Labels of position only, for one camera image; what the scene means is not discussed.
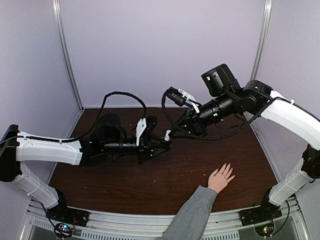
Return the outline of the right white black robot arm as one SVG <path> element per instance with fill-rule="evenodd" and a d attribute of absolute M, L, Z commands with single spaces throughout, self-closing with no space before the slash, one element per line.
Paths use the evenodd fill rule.
<path fill-rule="evenodd" d="M 180 104 L 191 104 L 178 122 L 188 135 L 204 137 L 208 126 L 232 114 L 248 112 L 279 124 L 307 142 L 297 166 L 265 193 L 257 208 L 258 219 L 266 221 L 291 195 L 311 179 L 320 177 L 320 120 L 261 81 L 251 80 L 241 87 L 224 63 L 205 72 L 201 78 L 214 98 L 206 104 L 199 105 L 181 88 L 177 91 Z"/>

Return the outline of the person's bare hand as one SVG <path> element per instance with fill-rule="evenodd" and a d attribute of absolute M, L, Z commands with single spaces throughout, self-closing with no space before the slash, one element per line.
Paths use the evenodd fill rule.
<path fill-rule="evenodd" d="M 210 174 L 207 187 L 219 194 L 235 178 L 235 175 L 232 175 L 232 173 L 233 168 L 231 163 L 225 163 L 221 168 L 217 168 Z"/>

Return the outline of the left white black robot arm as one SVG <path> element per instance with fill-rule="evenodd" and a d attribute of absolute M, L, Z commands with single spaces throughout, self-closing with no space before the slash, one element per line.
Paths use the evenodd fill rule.
<path fill-rule="evenodd" d="M 25 164 L 26 161 L 57 162 L 73 166 L 93 167 L 122 156 L 137 156 L 139 164 L 171 149 L 170 130 L 164 137 L 153 134 L 156 116 L 141 118 L 135 136 L 128 136 L 121 119 L 114 113 L 99 117 L 89 138 L 45 138 L 8 127 L 0 142 L 0 180 L 19 186 L 37 199 L 61 222 L 72 218 L 64 194 L 44 183 Z"/>

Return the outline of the white capped nail polish bottle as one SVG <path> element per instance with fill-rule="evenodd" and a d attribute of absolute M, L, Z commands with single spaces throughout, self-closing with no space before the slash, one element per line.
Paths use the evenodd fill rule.
<path fill-rule="evenodd" d="M 170 141 L 171 141 L 170 133 L 171 133 L 171 130 L 170 130 L 170 129 L 168 129 L 168 130 L 165 132 L 165 135 L 164 135 L 164 137 L 163 137 L 163 140 L 164 140 L 165 142 L 170 142 Z"/>

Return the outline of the grey sleeved forearm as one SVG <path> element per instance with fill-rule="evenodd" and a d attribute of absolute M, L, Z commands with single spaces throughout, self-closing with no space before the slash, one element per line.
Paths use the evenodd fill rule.
<path fill-rule="evenodd" d="M 206 229 L 217 192 L 198 186 L 158 240 L 200 240 Z"/>

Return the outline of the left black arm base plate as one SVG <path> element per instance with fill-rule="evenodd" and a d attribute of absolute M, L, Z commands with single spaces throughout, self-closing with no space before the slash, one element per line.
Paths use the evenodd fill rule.
<path fill-rule="evenodd" d="M 51 208 L 47 210 L 47 214 L 52 220 L 80 227 L 87 226 L 90 215 L 88 211 L 70 207 L 65 210 L 53 210 Z"/>

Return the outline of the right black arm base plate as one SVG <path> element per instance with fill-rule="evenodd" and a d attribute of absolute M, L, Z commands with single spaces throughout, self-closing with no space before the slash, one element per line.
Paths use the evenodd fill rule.
<path fill-rule="evenodd" d="M 274 218 L 279 218 L 283 214 L 279 208 L 254 207 L 239 212 L 242 226 L 255 225 L 262 222 L 270 222 Z"/>

